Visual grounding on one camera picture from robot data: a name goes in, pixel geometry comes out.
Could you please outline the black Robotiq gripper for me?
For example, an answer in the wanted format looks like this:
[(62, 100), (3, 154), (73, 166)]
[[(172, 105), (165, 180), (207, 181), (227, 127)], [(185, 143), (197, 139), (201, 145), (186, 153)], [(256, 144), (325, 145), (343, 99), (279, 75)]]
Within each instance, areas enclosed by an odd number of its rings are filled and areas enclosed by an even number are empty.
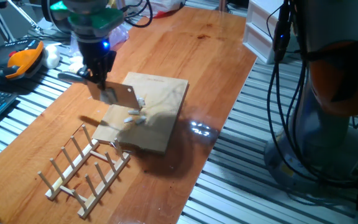
[(79, 69), (77, 75), (87, 82), (94, 82), (92, 74), (97, 75), (97, 86), (104, 91), (107, 73), (112, 69), (117, 52), (111, 50), (108, 39), (101, 39), (97, 42), (78, 42), (78, 47), (83, 56), (83, 64), (88, 68)]

